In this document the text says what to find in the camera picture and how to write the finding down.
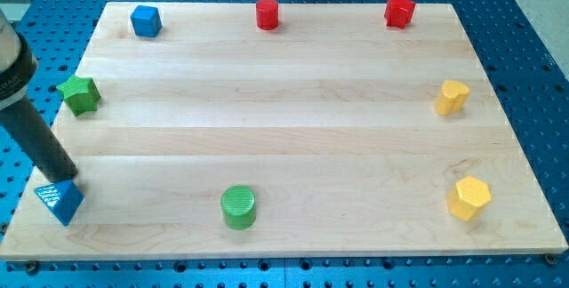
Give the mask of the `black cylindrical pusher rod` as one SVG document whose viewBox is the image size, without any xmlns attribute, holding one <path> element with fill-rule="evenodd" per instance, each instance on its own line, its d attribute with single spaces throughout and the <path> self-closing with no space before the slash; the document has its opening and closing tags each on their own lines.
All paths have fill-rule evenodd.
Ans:
<svg viewBox="0 0 569 288">
<path fill-rule="evenodd" d="M 1 110 L 1 125 L 51 183 L 76 177 L 74 162 L 27 96 Z"/>
</svg>

